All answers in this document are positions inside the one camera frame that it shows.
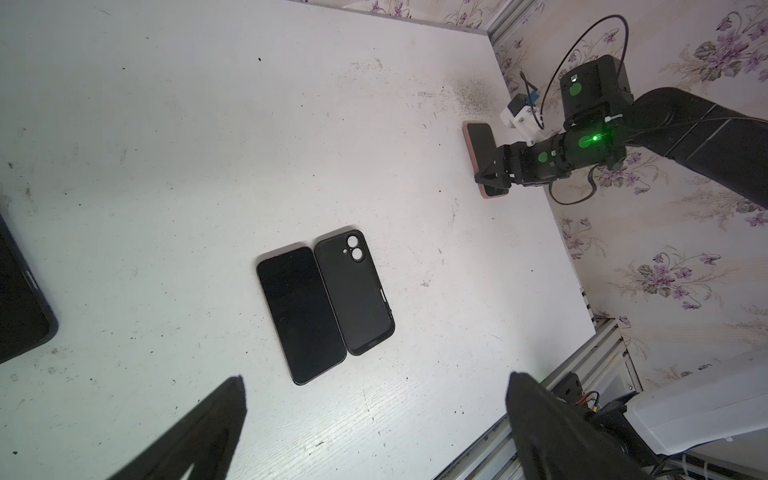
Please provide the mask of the black phone case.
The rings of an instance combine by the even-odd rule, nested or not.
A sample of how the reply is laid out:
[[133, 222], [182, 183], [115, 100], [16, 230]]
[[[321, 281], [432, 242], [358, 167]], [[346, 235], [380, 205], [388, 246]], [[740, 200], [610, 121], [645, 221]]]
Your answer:
[[348, 352], [360, 356], [391, 337], [394, 317], [364, 234], [345, 228], [313, 251]]

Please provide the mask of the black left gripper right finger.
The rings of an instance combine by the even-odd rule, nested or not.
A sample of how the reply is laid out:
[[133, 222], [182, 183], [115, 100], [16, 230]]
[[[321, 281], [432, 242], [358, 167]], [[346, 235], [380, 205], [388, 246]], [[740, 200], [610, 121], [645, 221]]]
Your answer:
[[527, 373], [510, 374], [506, 409], [526, 479], [650, 477]]

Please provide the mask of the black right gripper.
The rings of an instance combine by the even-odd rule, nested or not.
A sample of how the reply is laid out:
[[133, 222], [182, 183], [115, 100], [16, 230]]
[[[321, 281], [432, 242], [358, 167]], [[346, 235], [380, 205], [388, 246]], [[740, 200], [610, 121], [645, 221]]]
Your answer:
[[513, 184], [544, 186], [570, 176], [562, 152], [546, 142], [528, 146], [524, 142], [473, 148], [475, 179], [483, 197], [507, 195]]

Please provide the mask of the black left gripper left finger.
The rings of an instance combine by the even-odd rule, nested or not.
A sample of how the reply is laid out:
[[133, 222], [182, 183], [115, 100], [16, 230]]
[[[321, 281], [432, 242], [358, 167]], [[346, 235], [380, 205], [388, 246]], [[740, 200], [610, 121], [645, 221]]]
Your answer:
[[224, 479], [247, 415], [244, 380], [225, 380], [114, 479]]

